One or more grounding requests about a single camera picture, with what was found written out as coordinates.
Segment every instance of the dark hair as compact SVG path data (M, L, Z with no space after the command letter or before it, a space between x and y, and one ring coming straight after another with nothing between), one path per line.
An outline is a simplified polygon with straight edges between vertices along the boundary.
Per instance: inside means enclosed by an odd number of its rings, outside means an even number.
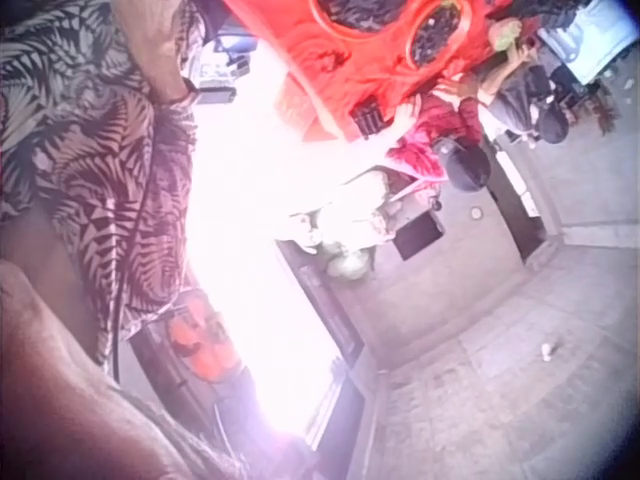
M540 108L536 130L542 140L552 145L563 142L569 135L569 120L555 100Z
M444 167L451 185L463 192L482 190L491 175L489 157L477 145L450 152Z

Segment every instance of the person wearing black cap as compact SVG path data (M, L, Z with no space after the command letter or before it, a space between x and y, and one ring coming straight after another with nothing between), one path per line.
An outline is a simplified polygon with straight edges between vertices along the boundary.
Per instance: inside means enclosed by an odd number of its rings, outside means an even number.
M423 181L431 178L438 183L448 178L453 187L465 192L484 188L491 165L480 147L484 133L477 93L475 78L467 75L456 81L443 79L431 91L414 97L420 113L387 152L387 161Z
M478 99L493 117L517 135L539 136L552 145L569 133L569 121L554 95L536 49L512 45L507 58L480 83Z

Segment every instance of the black and white patterned clothing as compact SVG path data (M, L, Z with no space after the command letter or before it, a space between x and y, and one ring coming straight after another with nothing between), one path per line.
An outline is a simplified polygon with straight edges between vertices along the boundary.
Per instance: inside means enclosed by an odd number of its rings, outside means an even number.
M124 282L124 338L181 287L194 98L152 103L108 0L30 4L29 18L3 29L0 41L0 225L34 201L44 205L99 319L96 360L104 364L117 285ZM204 26L190 1L180 19L186 65Z

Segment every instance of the red shirt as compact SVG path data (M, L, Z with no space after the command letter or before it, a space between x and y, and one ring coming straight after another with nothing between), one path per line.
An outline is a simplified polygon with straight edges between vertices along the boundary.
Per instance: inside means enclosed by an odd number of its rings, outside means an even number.
M396 147L387 152L387 159L406 174L434 183L443 182L447 174L431 149L431 143L443 136L464 137L476 145L482 142L477 100L464 99L456 111L453 105L435 95L423 96L418 121L398 140Z

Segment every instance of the white object on floor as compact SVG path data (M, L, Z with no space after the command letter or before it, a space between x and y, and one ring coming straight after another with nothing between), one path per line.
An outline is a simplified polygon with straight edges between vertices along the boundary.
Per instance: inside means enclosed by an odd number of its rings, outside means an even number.
M551 346L551 344L543 343L541 350L542 350L542 360L544 360L545 362L550 362L551 354L553 352L553 347Z

